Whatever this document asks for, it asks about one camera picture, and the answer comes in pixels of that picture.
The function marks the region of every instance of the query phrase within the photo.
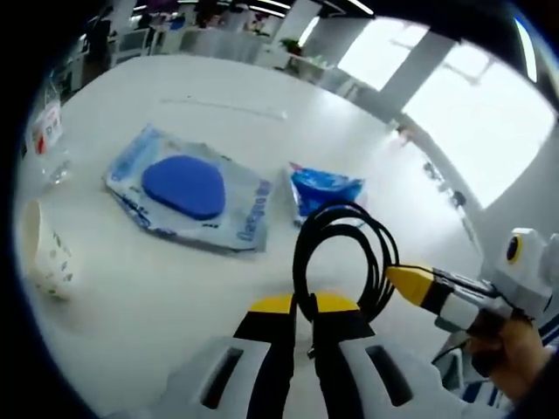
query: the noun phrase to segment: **black cable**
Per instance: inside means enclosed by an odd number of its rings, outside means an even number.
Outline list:
[[[438,354],[433,361],[431,361],[431,364],[434,364],[435,362],[437,362],[438,360],[440,360],[443,356],[448,355],[450,352],[452,352],[454,349],[463,349],[466,346],[466,342],[467,340],[464,340],[462,343],[454,346],[454,347],[449,347],[448,349],[446,349],[445,351],[441,352],[440,354]]]
[[[339,222],[342,218],[360,219],[375,232],[382,250],[382,270],[367,237],[354,225]],[[388,266],[399,264],[399,255],[394,237],[386,227],[356,203],[343,200],[327,203],[303,223],[293,254],[295,299],[307,320],[313,321],[317,307],[314,297],[308,293],[308,262],[323,241],[336,236],[354,238],[367,258],[367,279],[357,304],[365,319],[370,322],[386,307],[394,292],[394,286],[386,278],[385,271]]]
[[[414,264],[399,264],[398,268],[417,269],[418,271],[423,271],[423,272],[429,273],[431,275],[434,273],[432,269],[427,269],[423,266],[416,266]]]

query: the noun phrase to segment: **blue foam pad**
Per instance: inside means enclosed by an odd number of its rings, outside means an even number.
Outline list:
[[[196,220],[219,216],[225,207],[224,178],[211,164],[178,155],[148,167],[141,185],[153,200]]]

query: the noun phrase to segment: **black plastic part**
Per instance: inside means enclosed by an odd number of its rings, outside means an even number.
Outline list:
[[[318,313],[314,320],[314,368],[329,419],[363,419],[355,379],[340,349],[344,340],[374,336],[358,310]]]
[[[225,386],[233,374],[233,370],[241,359],[243,351],[234,347],[230,348],[219,363],[213,381],[208,386],[202,397],[202,404],[208,409],[217,409],[224,393]]]
[[[440,314],[446,299],[452,291],[453,288],[446,279],[435,279],[421,302],[421,308],[433,314]]]
[[[472,325],[466,330],[472,336],[495,338],[499,336],[500,330],[505,326],[507,319],[497,313],[482,308],[480,314]]]
[[[513,260],[518,252],[520,242],[518,241],[518,237],[514,236],[511,238],[510,242],[508,242],[507,247],[507,260]]]
[[[433,358],[433,361],[431,361],[431,364],[435,365],[438,361],[442,360],[445,356],[447,356],[450,352],[452,352],[455,349],[464,349],[464,347],[466,346],[467,340],[464,340],[463,342],[459,343],[458,345],[454,346],[454,347],[449,347],[446,350],[444,350],[443,352],[438,353],[437,356],[435,356],[435,358]]]
[[[254,383],[247,419],[282,419],[293,377],[297,305],[289,314],[248,312],[234,337],[271,344]]]
[[[450,321],[447,321],[447,320],[443,319],[442,317],[437,317],[435,319],[435,326],[438,329],[444,330],[445,332],[448,332],[448,333],[456,333],[456,332],[459,332],[460,330],[462,330],[458,326],[456,326],[454,323],[452,323]]]
[[[431,269],[433,275],[435,275],[437,279],[446,279],[449,281],[449,283],[458,285],[462,288],[466,288],[469,292],[475,292],[492,299],[496,299],[500,296],[500,293],[497,291],[497,289],[486,280],[472,279],[463,275],[459,275],[458,273],[450,273],[437,268]]]
[[[551,295],[551,297],[549,297],[549,299],[548,299],[548,304],[546,304],[546,305],[545,305],[545,308],[543,309],[543,312],[544,312],[544,313],[548,310],[549,305],[551,304],[551,300],[552,300],[552,299],[553,299],[553,295]]]
[[[386,349],[383,347],[369,347],[367,348],[367,355],[375,365],[376,371],[383,381],[392,406],[398,407],[409,402],[413,396],[410,385],[392,358],[390,358]]]
[[[457,358],[451,358],[451,364],[448,366],[446,373],[441,377],[443,382],[443,387],[446,389],[458,388],[458,373],[459,371],[459,360]]]
[[[505,350],[479,352],[472,356],[472,367],[479,375],[487,378],[505,360]]]

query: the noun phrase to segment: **plastic cup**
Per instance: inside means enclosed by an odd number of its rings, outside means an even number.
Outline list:
[[[24,277],[51,297],[70,299],[78,266],[68,246],[46,220],[39,201],[25,206],[20,229]]]

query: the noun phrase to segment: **paper label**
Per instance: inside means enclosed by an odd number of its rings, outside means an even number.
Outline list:
[[[60,101],[49,102],[45,110],[39,114],[33,123],[33,147],[35,153],[42,155],[54,146],[62,136],[63,129],[60,122]]]

